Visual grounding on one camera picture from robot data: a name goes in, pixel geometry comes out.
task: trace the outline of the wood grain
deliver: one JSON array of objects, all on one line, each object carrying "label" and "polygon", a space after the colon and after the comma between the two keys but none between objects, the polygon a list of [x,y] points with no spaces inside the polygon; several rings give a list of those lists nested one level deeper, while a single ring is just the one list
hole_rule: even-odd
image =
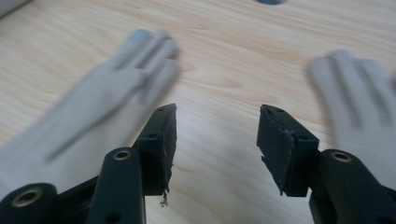
[{"label": "wood grain", "polygon": [[168,29],[181,49],[169,206],[148,223],[312,223],[281,197],[255,146],[261,104],[282,107],[332,146],[309,60],[348,49],[396,69],[396,2],[35,0],[0,20],[0,144],[34,122],[132,30]]}]

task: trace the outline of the white glove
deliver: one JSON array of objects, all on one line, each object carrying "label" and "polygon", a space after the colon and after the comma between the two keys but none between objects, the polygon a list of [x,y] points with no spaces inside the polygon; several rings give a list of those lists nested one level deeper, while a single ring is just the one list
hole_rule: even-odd
[{"label": "white glove", "polygon": [[382,68],[338,50],[316,58],[308,74],[329,111],[336,147],[396,189],[396,92]]},{"label": "white glove", "polygon": [[179,73],[166,31],[135,31],[38,122],[0,148],[0,199],[26,184],[58,192],[98,175],[107,152],[125,146]]}]

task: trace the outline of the wooden table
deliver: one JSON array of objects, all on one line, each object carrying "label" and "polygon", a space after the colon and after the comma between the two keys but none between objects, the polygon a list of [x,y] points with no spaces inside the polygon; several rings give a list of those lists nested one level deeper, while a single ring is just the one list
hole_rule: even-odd
[{"label": "wooden table", "polygon": [[169,206],[147,197],[148,223],[312,223],[308,199],[279,196],[255,145],[261,104],[291,113],[332,146],[305,73],[334,49],[396,70],[396,2],[35,0],[0,20],[0,144],[36,120],[138,28],[168,29],[182,76]]}]

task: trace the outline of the glove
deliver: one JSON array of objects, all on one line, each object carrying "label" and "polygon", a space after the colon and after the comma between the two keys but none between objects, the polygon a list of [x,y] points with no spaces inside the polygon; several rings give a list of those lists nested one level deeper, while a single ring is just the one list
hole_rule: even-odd
[{"label": "glove", "polygon": [[338,50],[313,60],[308,75],[327,106],[335,146],[396,189],[396,92],[382,68]]},{"label": "glove", "polygon": [[166,31],[137,30],[45,115],[0,148],[0,197],[26,184],[58,191],[99,174],[104,156],[127,147],[179,73]]}]

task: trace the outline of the light wood surface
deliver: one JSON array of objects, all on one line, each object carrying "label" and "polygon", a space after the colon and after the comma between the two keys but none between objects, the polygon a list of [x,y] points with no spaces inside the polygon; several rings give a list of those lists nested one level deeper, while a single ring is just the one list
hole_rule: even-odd
[{"label": "light wood surface", "polygon": [[255,145],[261,104],[291,113],[332,147],[309,60],[348,49],[396,70],[396,2],[35,0],[0,20],[0,144],[28,127],[138,28],[168,29],[183,73],[169,206],[148,223],[312,223],[308,199],[279,196]]}]

